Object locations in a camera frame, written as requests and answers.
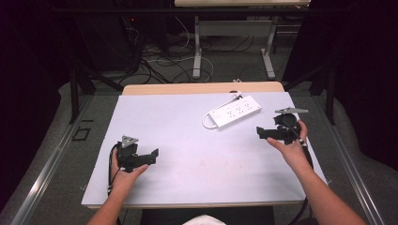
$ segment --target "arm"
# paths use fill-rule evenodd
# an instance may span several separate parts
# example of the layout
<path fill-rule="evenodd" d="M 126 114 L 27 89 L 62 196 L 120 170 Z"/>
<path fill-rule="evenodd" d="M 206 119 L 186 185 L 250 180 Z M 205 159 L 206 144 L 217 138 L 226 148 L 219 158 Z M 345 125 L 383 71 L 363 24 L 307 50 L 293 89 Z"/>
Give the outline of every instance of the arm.
<path fill-rule="evenodd" d="M 135 180 L 148 168 L 148 165 L 144 165 L 131 173 L 118 171 L 116 153 L 117 150 L 114 150 L 112 155 L 112 176 L 115 177 L 113 189 L 108 199 L 88 224 L 116 224 L 122 204 L 129 196 Z"/>
<path fill-rule="evenodd" d="M 303 122 L 298 121 L 298 124 L 301 127 L 299 136 L 305 141 L 308 129 Z M 298 177 L 319 224 L 366 224 L 314 172 L 299 141 L 284 145 L 268 138 L 267 142 L 282 153 L 284 160 Z"/>

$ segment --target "desk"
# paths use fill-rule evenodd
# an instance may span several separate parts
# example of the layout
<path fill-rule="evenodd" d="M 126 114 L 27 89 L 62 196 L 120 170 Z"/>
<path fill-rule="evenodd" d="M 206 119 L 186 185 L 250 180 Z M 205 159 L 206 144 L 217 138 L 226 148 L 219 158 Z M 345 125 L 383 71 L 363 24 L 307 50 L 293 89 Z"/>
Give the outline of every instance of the desk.
<path fill-rule="evenodd" d="M 203 115 L 228 100 L 231 90 L 251 95 L 263 109 L 225 129 L 205 129 Z M 274 111 L 289 106 L 293 102 L 278 82 L 127 86 L 115 107 L 82 204 L 98 208 L 106 200 L 109 152 L 122 135 L 140 140 L 139 155 L 155 148 L 160 151 L 157 163 L 140 176 L 124 207 L 300 203 L 305 195 L 299 180 L 255 129 L 274 129 Z M 315 171 L 325 180 L 310 143 L 309 150 Z"/>
<path fill-rule="evenodd" d="M 311 0 L 175 0 L 177 7 L 202 8 L 202 7 L 279 7 L 279 6 L 305 6 Z M 267 76 L 275 79 L 275 73 L 269 59 L 272 41 L 275 36 L 278 17 L 271 21 L 199 21 L 195 16 L 195 57 L 193 62 L 193 78 L 200 77 L 202 49 L 200 48 L 200 36 L 259 36 L 268 37 L 266 48 L 261 49 Z"/>

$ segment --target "person's left hand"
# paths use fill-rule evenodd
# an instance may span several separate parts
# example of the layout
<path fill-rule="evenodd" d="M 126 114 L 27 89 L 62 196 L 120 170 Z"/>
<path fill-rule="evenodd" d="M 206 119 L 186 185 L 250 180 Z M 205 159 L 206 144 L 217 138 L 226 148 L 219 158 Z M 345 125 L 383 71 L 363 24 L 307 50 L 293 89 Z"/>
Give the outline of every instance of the person's left hand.
<path fill-rule="evenodd" d="M 130 190 L 134 186 L 135 180 L 146 171 L 148 165 L 143 165 L 133 172 L 124 172 L 119 170 L 117 166 L 117 149 L 114 150 L 112 155 L 112 169 L 111 169 L 111 179 L 114 178 L 112 183 L 112 192 L 117 193 L 123 199 L 126 199 L 130 193 Z"/>

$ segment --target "power cord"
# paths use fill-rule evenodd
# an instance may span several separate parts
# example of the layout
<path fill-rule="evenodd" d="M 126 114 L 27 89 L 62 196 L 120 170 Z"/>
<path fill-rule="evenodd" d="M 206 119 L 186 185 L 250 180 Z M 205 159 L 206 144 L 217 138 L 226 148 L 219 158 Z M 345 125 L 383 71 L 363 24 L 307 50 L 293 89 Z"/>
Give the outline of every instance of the power cord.
<path fill-rule="evenodd" d="M 241 91 L 232 91 L 232 93 L 234 93 L 234 96 L 233 96 L 231 99 L 229 99 L 228 101 L 224 102 L 222 105 L 220 105 L 220 106 L 218 106 L 218 107 L 212 109 L 211 111 L 207 112 L 207 113 L 203 116 L 203 118 L 202 118 L 202 125 L 203 125 L 203 127 L 208 128 L 208 129 L 217 128 L 217 125 L 214 125 L 214 126 L 207 126 L 206 123 L 205 123 L 205 120 L 206 120 L 206 118 L 208 117 L 208 115 L 210 114 L 210 112 L 212 112 L 212 111 L 214 111 L 214 110 L 217 110 L 217 109 L 221 108 L 222 106 L 224 106 L 224 105 L 230 103 L 230 102 L 233 101 L 233 100 L 238 100 L 238 99 L 241 99 L 241 98 L 242 98 L 242 95 L 241 95 L 242 92 L 241 92 Z"/>

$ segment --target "power outlet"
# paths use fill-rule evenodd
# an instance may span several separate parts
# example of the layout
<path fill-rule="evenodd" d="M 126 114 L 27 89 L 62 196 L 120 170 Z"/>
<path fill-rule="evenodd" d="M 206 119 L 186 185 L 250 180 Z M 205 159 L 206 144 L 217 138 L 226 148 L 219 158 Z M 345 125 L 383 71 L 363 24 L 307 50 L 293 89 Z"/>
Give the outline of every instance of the power outlet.
<path fill-rule="evenodd" d="M 223 128 L 260 111 L 261 106 L 251 96 L 247 96 L 215 109 L 208 115 L 218 128 Z"/>

